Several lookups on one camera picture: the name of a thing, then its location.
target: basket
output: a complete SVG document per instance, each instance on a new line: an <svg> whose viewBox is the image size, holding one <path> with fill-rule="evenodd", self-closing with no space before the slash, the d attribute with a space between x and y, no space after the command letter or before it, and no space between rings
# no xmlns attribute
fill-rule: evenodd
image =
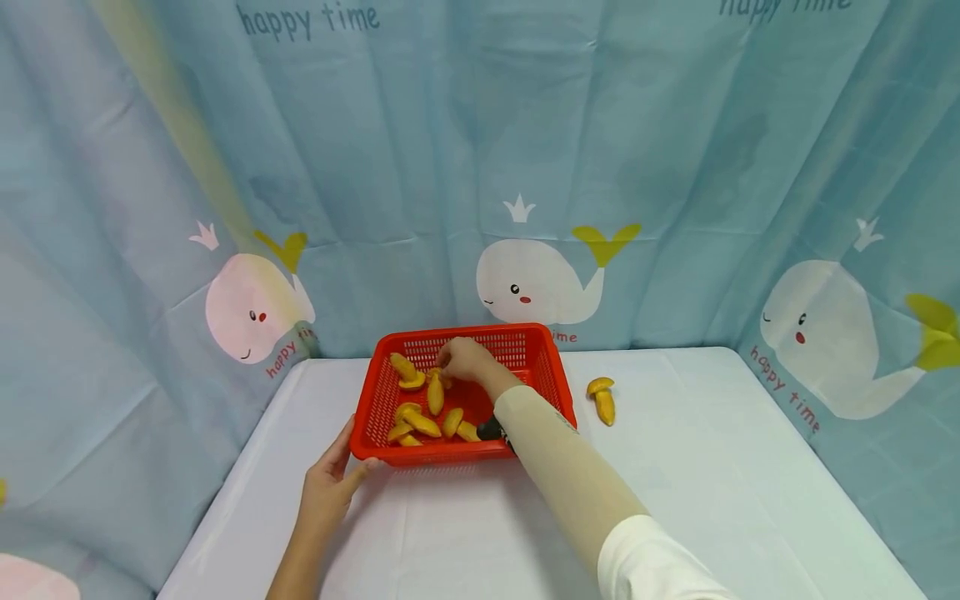
<svg viewBox="0 0 960 600"><path fill-rule="evenodd" d="M577 426L573 414L573 398L566 383L560 354L550 330L540 324L497 324L453 329L431 329L395 333L380 340L373 353L360 401L356 422L350 436L350 451L360 460L378 458L391 467L415 467L440 463L463 463L514 457L504 440L466 442L419 437L422 446L406 447L387 444L387 433L394 427L396 408L403 402L417 402L423 413L426 388L404 392L397 386L396 371L390 365L390 354L399 352L418 370L426 372L436 366L440 349L455 337L469 337L483 345L501 364L521 381L546 398ZM480 425L493 416L493 405L479 385L456 381L445 393L444 411L436 417L443 423L446 413L455 407L464 409L464 420Z"/></svg>

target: blue curtain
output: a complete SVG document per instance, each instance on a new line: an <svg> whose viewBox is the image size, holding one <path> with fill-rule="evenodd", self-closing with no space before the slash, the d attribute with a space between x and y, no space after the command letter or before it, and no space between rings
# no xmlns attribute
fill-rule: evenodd
<svg viewBox="0 0 960 600"><path fill-rule="evenodd" d="M737 348L955 597L958 25L948 0L6 0L0 553L149 596L297 362L539 321L564 350Z"/></svg>

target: table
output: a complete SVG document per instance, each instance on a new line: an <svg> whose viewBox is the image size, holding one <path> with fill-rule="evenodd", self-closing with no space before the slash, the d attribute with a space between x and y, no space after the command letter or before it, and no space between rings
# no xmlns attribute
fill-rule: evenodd
<svg viewBox="0 0 960 600"><path fill-rule="evenodd" d="M563 361L583 435L743 600L924 598L733 351ZM368 362L290 372L159 600L264 597L303 474L355 408ZM599 375L616 381L610 428L585 397ZM322 598L599 598L517 461L382 469L341 533Z"/></svg>

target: white sleeve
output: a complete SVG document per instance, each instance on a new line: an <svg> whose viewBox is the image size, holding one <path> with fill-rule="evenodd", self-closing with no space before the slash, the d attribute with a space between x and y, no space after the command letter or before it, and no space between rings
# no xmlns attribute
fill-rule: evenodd
<svg viewBox="0 0 960 600"><path fill-rule="evenodd" d="M651 517L620 522L600 550L604 600L735 600L700 561Z"/></svg>

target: left hand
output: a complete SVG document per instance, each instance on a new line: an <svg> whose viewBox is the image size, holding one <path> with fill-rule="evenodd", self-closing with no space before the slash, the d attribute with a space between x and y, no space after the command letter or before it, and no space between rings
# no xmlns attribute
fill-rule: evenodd
<svg viewBox="0 0 960 600"><path fill-rule="evenodd" d="M307 470L303 480L303 495L300 497L300 514L297 517L299 524L318 527L327 533L335 530L347 516L353 494L370 473L380 466L380 461L371 458L347 474L353 421L354 417L350 417L330 448Z"/></svg>

